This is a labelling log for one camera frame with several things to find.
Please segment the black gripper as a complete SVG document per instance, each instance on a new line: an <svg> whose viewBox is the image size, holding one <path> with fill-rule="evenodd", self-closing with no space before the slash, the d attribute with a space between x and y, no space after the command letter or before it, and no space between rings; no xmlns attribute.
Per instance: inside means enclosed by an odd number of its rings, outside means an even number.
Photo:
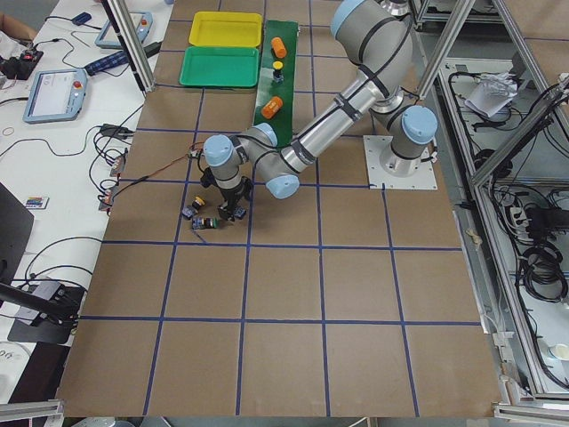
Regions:
<svg viewBox="0 0 569 427"><path fill-rule="evenodd" d="M224 185L215 179L212 169L207 167L200 178L200 184L204 188L214 186L219 189L224 198L224 203L217 206L219 217L224 220L234 222L240 218L240 206L238 203L242 198L250 200L252 196L252 181L250 178L241 176L239 173L235 176L236 183L225 181Z"/></svg>

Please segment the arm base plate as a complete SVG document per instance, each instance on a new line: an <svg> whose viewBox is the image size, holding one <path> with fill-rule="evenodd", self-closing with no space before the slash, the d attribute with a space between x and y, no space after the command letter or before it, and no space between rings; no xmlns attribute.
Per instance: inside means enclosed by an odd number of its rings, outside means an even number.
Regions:
<svg viewBox="0 0 569 427"><path fill-rule="evenodd" d="M398 157L391 147L392 137L365 135L365 161L370 189L437 190L429 147L412 160Z"/></svg>

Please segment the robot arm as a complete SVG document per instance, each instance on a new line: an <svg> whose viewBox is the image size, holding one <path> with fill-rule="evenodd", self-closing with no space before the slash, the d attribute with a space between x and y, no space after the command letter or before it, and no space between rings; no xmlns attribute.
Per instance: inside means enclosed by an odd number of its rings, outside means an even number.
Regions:
<svg viewBox="0 0 569 427"><path fill-rule="evenodd" d="M277 199L293 195L299 176L365 114L381 122L392 136L382 168L395 176L412 174L438 123L428 108L404 97L401 82L412 64L410 18L397 18L375 1L343 1L331 23L331 33L357 66L355 80L338 93L330 106L299 131L283 148L265 123L226 136L214 135L204 144L208 164L201 183L219 189L219 217L235 218L242 198L250 198L252 181L241 174L250 162Z"/></svg>

